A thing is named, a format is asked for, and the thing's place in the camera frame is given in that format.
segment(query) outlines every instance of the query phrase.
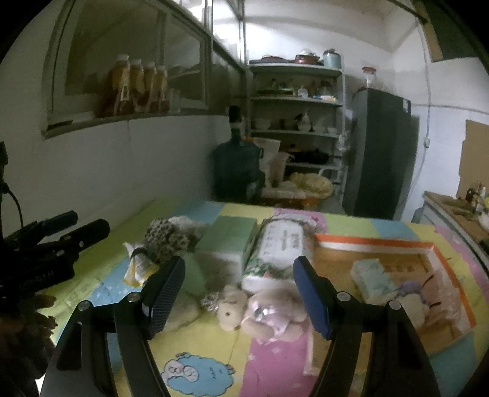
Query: screw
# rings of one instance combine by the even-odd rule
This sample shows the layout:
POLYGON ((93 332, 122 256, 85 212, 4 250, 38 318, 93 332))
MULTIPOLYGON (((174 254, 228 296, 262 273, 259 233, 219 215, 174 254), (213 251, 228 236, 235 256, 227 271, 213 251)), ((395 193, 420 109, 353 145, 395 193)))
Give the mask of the screw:
POLYGON ((398 301, 390 301, 389 306, 392 310, 399 310, 402 307, 398 301))
POLYGON ((336 297, 342 302, 348 302, 352 298, 351 295, 347 292, 338 292, 338 295, 336 297))
POLYGON ((81 301, 78 304, 78 310, 79 311, 85 311, 90 307, 90 301, 81 301))
POLYGON ((127 300, 129 302, 137 302, 138 300, 141 299, 141 294, 139 292, 131 292, 128 296, 127 296, 127 300))

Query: colorful tablecloth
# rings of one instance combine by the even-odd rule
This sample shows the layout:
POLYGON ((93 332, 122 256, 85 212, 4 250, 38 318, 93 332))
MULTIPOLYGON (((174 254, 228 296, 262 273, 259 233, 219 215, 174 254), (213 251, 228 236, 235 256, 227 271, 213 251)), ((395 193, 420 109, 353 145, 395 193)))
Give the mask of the colorful tablecloth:
MULTIPOLYGON (((57 296, 50 315, 64 324, 83 299, 94 305, 118 302, 131 291, 122 283, 129 261, 122 242, 140 240, 154 218, 186 215, 196 221, 213 223, 219 215, 256 218, 261 222, 284 209, 208 201, 177 204, 154 202, 111 235, 85 252, 75 265, 76 277, 51 288, 57 296)), ((476 317, 476 327, 441 353, 431 358, 443 397, 456 396, 473 374, 489 346, 489 279, 467 248, 449 229, 397 221, 361 219, 333 214, 311 213, 327 233, 356 237, 434 242, 449 261, 465 290, 476 317)), ((62 327, 56 330, 59 337, 62 327)), ((109 335, 111 360, 119 368, 117 341, 109 335)), ((162 374, 169 377, 173 396, 285 397, 308 396, 315 377, 303 375, 307 355, 304 335, 294 343, 260 345, 244 334, 224 332, 215 316, 202 315, 177 332, 161 333, 150 342, 162 374), (185 366, 197 373, 172 377, 185 366)), ((123 369, 115 374, 121 396, 130 396, 123 369)))

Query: white wall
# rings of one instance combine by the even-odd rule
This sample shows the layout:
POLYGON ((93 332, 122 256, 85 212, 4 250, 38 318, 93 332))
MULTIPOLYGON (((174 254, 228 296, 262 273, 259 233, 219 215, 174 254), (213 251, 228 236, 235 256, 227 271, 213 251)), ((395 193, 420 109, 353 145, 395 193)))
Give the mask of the white wall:
POLYGON ((373 66, 384 88, 391 91, 394 67, 381 16, 334 3, 246 0, 249 58, 271 54, 294 59, 304 48, 322 56, 324 50, 335 48, 343 57, 347 75, 361 79, 362 67, 373 66))
MULTIPOLYGON (((114 227, 159 196, 209 198, 208 155, 228 138, 225 117, 138 119, 42 139, 43 63, 62 3, 50 3, 0 64, 5 180, 24 222, 73 209, 81 222, 104 217, 114 227)), ((19 227, 17 209, 9 197, 2 209, 8 234, 19 227)))
POLYGON ((489 75, 478 58, 460 58, 431 62, 426 53, 427 74, 431 89, 429 121, 430 147, 424 164, 423 140, 427 131, 428 89, 423 48, 424 34, 415 18, 395 8, 385 19, 392 49, 396 94, 412 102, 411 114, 419 123, 418 154, 414 177, 402 220, 410 221, 422 206, 425 190, 455 196, 462 142, 467 119, 489 124, 489 75))

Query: teddy bear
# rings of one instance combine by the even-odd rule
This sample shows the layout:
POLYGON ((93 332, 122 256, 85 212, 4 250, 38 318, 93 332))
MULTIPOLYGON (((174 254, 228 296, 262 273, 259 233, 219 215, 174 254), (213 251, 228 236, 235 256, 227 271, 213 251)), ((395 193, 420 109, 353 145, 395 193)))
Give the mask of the teddy bear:
POLYGON ((307 312, 287 289, 262 289, 248 298, 236 286, 227 285, 217 302, 217 317, 225 331, 241 326, 261 342, 293 342, 304 333, 307 312))

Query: dark gray refrigerator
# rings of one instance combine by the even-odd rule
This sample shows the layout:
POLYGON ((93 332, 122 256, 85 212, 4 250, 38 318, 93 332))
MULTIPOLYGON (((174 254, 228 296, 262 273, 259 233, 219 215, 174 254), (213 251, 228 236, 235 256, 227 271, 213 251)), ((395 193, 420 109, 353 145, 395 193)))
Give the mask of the dark gray refrigerator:
POLYGON ((418 133, 411 103, 368 88, 353 97, 343 208, 348 215, 399 219, 413 174, 418 133))

